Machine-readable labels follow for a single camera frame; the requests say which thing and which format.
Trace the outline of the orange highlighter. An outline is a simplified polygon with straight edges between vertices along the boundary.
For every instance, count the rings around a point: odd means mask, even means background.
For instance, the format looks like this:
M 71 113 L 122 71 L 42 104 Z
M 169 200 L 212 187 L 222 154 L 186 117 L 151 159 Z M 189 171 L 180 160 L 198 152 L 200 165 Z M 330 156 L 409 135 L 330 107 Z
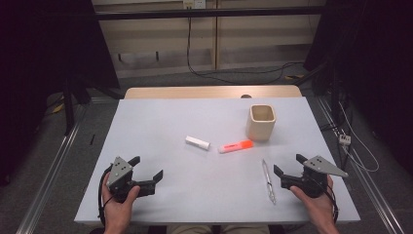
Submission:
M 252 140 L 242 140 L 239 142 L 233 142 L 229 144 L 222 145 L 218 148 L 218 152 L 220 154 L 224 153 L 229 153 L 229 152 L 234 152 L 238 150 L 243 150 L 243 149 L 248 149 L 253 146 L 253 141 Z

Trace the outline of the person's right hand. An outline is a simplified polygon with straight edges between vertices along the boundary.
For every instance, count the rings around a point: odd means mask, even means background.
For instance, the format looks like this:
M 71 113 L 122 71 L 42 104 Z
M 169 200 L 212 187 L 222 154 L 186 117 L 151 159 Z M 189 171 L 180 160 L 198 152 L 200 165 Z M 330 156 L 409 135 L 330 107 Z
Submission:
M 318 198 L 311 198 L 296 186 L 291 186 L 290 191 L 303 203 L 311 223 L 317 230 L 320 226 L 335 225 L 333 204 L 327 195 L 323 194 Z

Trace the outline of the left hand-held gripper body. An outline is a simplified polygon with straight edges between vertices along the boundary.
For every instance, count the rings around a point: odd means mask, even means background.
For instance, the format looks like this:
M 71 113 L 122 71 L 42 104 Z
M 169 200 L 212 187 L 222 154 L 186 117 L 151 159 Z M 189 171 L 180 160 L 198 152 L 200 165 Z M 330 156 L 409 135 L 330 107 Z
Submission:
M 125 161 L 120 156 L 115 158 L 110 169 L 110 176 L 106 186 L 113 195 L 114 200 L 119 203 L 124 203 L 129 192 L 135 186 L 140 187 L 138 197 L 154 195 L 156 190 L 156 182 L 153 180 L 134 181 L 132 179 L 133 167 L 129 161 Z

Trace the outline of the white wall socket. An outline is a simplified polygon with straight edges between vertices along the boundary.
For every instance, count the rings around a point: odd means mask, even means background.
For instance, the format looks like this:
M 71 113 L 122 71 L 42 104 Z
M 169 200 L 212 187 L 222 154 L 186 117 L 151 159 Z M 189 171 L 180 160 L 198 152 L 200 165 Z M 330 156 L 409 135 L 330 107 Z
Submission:
M 183 8 L 186 10 L 198 9 L 203 10 L 207 7 L 206 0 L 182 0 Z

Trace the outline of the wooden table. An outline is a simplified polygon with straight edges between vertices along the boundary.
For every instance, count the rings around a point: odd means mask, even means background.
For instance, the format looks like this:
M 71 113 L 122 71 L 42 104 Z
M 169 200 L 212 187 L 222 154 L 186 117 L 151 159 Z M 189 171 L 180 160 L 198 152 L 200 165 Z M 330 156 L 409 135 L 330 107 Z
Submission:
M 125 99 L 134 98 L 299 98 L 302 94 L 294 85 L 261 86 L 200 86 L 130 88 Z

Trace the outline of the clear pen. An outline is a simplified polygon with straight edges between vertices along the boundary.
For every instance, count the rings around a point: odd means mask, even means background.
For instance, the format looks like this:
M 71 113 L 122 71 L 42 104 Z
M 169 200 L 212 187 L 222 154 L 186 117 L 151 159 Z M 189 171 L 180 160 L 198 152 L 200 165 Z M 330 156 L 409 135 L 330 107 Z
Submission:
M 275 195 L 275 192 L 274 192 L 274 189 L 273 189 L 273 184 L 272 184 L 272 181 L 271 181 L 271 177 L 270 177 L 270 174 L 269 174 L 267 163 L 264 159 L 262 159 L 261 164 L 262 164 L 264 177 L 266 179 L 266 186 L 267 186 L 267 190 L 268 190 L 269 199 L 275 205 L 277 203 L 277 199 L 276 199 L 276 195 Z

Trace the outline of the black metal stand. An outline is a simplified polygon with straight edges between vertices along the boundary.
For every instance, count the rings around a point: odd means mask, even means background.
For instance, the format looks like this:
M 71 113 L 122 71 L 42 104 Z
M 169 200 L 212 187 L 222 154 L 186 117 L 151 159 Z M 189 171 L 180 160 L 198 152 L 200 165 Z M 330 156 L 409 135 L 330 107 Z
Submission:
M 91 97 L 87 91 L 87 82 L 81 76 L 67 76 L 63 83 L 66 136 L 70 134 L 75 124 L 72 98 L 75 98 L 79 104 L 88 104 L 91 101 Z

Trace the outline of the aluminium floor rail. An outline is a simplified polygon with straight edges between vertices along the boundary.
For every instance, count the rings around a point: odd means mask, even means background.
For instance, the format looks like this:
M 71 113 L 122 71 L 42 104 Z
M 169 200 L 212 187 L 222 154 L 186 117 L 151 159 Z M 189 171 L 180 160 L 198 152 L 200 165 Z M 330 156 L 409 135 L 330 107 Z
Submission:
M 94 105 L 74 108 L 75 125 L 65 129 L 63 114 L 51 116 L 21 172 L 20 197 L 28 203 L 14 234 L 86 234 L 75 221 L 96 160 L 91 124 Z
M 345 167 L 344 179 L 360 216 L 344 224 L 344 233 L 410 234 L 413 206 L 410 174 L 394 159 L 388 146 L 378 139 L 353 105 L 344 122 L 333 121 L 327 97 L 317 97 L 312 106 L 334 162 Z M 339 143 L 339 135 L 351 137 L 350 145 Z

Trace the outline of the black curtain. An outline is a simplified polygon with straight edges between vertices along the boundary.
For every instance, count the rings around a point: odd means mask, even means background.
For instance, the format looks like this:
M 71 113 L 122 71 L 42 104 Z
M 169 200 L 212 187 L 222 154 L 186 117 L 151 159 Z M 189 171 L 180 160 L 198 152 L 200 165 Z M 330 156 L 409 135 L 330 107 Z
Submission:
M 413 176 L 413 0 L 325 0 L 305 68 L 336 68 L 372 129 Z
M 117 89 L 92 0 L 0 0 L 0 186 L 10 182 L 40 125 L 47 97 Z

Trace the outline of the beige square pen holder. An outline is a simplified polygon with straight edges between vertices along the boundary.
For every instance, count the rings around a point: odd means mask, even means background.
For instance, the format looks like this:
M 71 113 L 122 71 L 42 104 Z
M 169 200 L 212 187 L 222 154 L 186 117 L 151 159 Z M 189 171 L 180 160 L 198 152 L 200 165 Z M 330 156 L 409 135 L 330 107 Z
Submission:
M 248 112 L 245 134 L 253 141 L 270 139 L 277 116 L 274 108 L 268 104 L 253 104 Z

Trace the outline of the black metal bar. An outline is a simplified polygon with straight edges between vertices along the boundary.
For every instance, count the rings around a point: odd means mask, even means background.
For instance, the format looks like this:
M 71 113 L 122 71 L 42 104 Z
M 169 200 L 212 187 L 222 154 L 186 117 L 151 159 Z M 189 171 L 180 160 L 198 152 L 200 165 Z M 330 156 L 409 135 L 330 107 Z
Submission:
M 186 19 L 186 18 L 220 18 L 220 17 L 255 17 L 255 16 L 300 16 L 320 15 L 328 11 L 325 6 L 282 7 L 253 9 L 203 9 L 203 10 L 170 10 L 151 12 L 107 12 L 96 13 L 97 20 L 153 20 L 153 19 Z

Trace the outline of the white eraser stick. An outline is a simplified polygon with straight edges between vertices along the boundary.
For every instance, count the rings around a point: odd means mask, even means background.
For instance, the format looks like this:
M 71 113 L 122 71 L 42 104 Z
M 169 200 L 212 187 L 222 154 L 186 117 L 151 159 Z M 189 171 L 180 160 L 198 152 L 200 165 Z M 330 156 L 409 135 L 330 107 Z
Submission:
M 196 146 L 198 148 L 201 148 L 203 150 L 209 150 L 209 147 L 210 147 L 209 142 L 206 142 L 204 140 L 201 140 L 201 139 L 198 139 L 198 138 L 195 138 L 195 137 L 192 137 L 192 136 L 187 136 L 185 138 L 185 142 L 188 143 L 188 144 L 191 144 L 193 146 Z

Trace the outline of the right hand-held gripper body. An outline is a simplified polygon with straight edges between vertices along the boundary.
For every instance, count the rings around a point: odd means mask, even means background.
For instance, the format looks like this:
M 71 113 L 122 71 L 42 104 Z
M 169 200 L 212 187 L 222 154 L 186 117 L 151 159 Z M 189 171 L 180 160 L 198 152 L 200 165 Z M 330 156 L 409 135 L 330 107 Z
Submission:
M 299 187 L 307 196 L 318 198 L 327 190 L 328 175 L 348 177 L 349 174 L 328 162 L 321 156 L 307 159 L 303 166 L 301 177 L 284 175 L 281 178 L 281 188 Z

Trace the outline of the person's left hand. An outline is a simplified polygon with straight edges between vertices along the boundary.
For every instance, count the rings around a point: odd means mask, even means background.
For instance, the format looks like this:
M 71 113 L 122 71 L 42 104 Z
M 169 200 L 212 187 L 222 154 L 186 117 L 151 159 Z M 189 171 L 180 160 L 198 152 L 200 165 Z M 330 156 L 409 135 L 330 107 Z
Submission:
M 106 186 L 107 179 L 109 175 L 106 175 L 101 188 L 102 200 L 105 204 L 104 215 L 105 215 L 105 227 L 106 226 L 118 226 L 118 227 L 129 227 L 131 221 L 132 205 L 135 201 L 140 187 L 135 186 L 131 189 L 128 197 L 124 203 L 118 203 L 112 199 L 111 193 Z

